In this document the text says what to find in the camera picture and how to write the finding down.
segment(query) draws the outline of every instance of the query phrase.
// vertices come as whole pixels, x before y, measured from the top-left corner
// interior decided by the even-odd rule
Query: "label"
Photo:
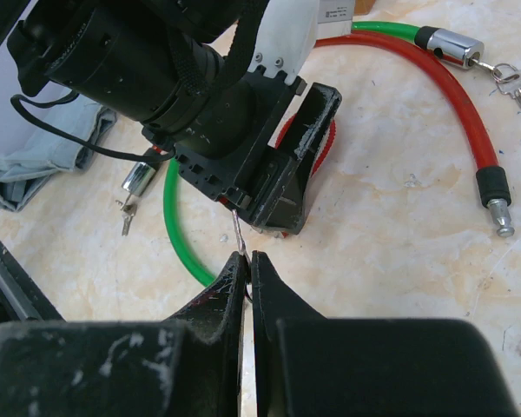
[[[351,22],[355,0],[320,0],[319,23]]]

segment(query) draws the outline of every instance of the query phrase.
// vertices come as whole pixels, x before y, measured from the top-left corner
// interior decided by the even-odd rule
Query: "folded cloth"
[[[116,113],[79,96],[55,106],[44,121],[73,136],[98,144],[116,122]],[[0,155],[0,208],[18,212],[56,172],[85,170],[93,151],[42,129],[23,149]]]

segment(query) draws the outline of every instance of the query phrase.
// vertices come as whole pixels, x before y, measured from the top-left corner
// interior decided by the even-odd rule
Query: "brown box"
[[[355,3],[355,14],[366,15],[374,6],[376,0],[357,0]]]

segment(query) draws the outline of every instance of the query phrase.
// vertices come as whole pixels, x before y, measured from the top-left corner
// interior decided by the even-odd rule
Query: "blue towel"
[[[113,110],[79,96],[55,106],[44,121],[95,144],[114,126]],[[23,149],[0,155],[0,208],[18,212],[56,172],[83,171],[94,152],[45,130],[37,129]]]

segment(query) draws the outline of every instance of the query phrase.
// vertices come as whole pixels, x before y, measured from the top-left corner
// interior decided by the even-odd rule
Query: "marble tabletop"
[[[367,20],[445,27],[485,42],[485,60],[521,68],[521,0],[378,0]],[[225,52],[231,33],[215,47]],[[464,131],[435,85],[383,50],[314,50],[301,76],[337,87],[338,135],[308,190],[299,236],[249,227],[286,283],[332,317],[452,317],[491,344],[521,410],[521,114],[478,69],[453,74],[484,119],[512,187],[516,234],[496,236],[478,203]],[[289,115],[297,108],[297,103]],[[105,145],[141,153],[128,119]],[[162,219],[166,167],[139,203],[128,237],[115,199],[132,162],[97,157],[56,175],[20,214],[0,213],[0,239],[71,321],[159,320],[201,291],[179,263]],[[230,214],[181,184],[183,228],[218,273],[236,248]],[[255,415],[252,317],[247,311],[243,415]]]

